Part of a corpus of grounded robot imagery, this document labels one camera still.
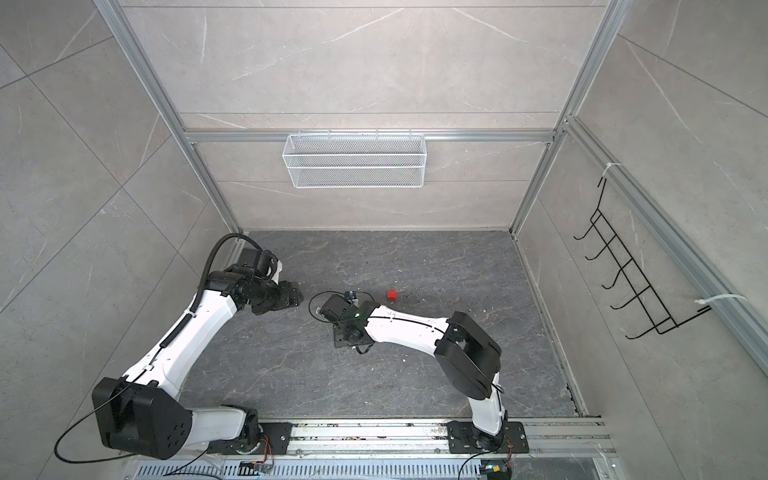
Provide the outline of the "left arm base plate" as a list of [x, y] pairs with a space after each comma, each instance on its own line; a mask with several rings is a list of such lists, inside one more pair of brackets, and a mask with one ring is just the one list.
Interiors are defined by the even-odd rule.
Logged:
[[222, 455], [285, 455], [291, 439], [293, 424], [267, 422], [251, 439], [219, 440], [209, 443], [208, 453]]

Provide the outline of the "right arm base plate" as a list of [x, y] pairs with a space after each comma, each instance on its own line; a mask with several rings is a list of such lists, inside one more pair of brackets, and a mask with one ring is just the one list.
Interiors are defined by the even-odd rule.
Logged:
[[530, 447], [524, 425], [507, 421], [495, 434], [487, 434], [472, 422], [451, 421], [446, 424], [449, 451], [453, 454], [512, 453], [528, 454]]

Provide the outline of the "white zip tie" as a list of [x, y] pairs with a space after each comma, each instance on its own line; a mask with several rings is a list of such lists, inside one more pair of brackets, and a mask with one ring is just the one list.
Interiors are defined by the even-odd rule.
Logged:
[[734, 294], [734, 293], [724, 293], [724, 294], [718, 294], [713, 295], [707, 298], [699, 298], [694, 300], [694, 302], [698, 305], [708, 305], [710, 303], [720, 301], [720, 300], [739, 300], [739, 301], [747, 301], [747, 298], [740, 294]]

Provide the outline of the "aluminium front rail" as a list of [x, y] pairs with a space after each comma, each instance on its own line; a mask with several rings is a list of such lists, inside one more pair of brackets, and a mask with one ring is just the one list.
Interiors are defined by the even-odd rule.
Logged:
[[[262, 420], [279, 459], [464, 458], [481, 449], [471, 423], [452, 419]], [[504, 427], [498, 455], [616, 458], [599, 418], [522, 418]]]

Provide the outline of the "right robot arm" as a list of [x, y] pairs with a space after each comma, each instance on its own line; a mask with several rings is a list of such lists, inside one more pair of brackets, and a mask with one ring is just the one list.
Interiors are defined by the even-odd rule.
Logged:
[[362, 347], [389, 343], [434, 358], [449, 383], [468, 398], [472, 413], [470, 441], [486, 451], [504, 441], [507, 411], [499, 385], [502, 349], [468, 314], [421, 317], [375, 301], [356, 303], [334, 294], [318, 309], [333, 326], [335, 346]]

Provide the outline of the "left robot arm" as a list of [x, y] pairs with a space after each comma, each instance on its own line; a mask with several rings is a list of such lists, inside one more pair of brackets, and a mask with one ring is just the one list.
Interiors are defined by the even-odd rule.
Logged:
[[215, 243], [191, 303], [163, 338], [122, 376], [104, 377], [94, 387], [90, 414], [102, 445], [114, 450], [116, 459], [167, 460], [202, 444], [240, 454], [259, 448], [264, 433], [255, 409], [188, 409], [179, 401], [194, 363], [237, 312], [250, 308], [262, 315], [303, 300], [297, 284], [280, 279], [279, 259], [244, 234], [235, 237], [251, 247], [245, 262], [213, 270], [218, 251], [232, 237]]

